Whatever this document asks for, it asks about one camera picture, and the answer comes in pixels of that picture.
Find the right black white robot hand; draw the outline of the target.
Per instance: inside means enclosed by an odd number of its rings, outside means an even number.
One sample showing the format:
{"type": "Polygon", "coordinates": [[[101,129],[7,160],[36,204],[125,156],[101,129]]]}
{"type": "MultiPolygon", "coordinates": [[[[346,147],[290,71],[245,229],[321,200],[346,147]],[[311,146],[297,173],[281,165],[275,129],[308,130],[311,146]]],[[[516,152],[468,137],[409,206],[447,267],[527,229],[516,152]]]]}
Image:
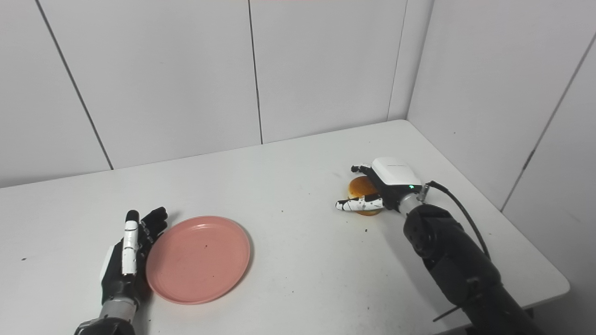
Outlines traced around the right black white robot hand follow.
{"type": "Polygon", "coordinates": [[[406,216],[421,206],[423,183],[407,163],[393,157],[379,157],[370,165],[353,165],[353,173],[363,174],[375,191],[370,194],[338,200],[335,208],[346,212],[395,210],[406,216]]]}

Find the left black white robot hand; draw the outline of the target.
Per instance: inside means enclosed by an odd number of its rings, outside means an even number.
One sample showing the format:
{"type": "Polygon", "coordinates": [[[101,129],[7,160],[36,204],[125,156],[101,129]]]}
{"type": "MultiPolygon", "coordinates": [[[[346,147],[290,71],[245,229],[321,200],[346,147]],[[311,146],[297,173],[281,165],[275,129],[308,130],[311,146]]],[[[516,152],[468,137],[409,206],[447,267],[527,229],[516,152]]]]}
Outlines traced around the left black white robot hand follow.
{"type": "Polygon", "coordinates": [[[140,303],[151,295],[147,280],[147,260],[156,241],[168,227],[167,218],[168,212],[165,207],[152,210],[142,219],[134,209],[127,212],[125,236],[113,246],[103,273],[102,303],[121,296],[140,303]],[[135,252],[135,272],[124,273],[122,253],[132,230],[136,231],[136,242],[130,243],[135,252]]]}

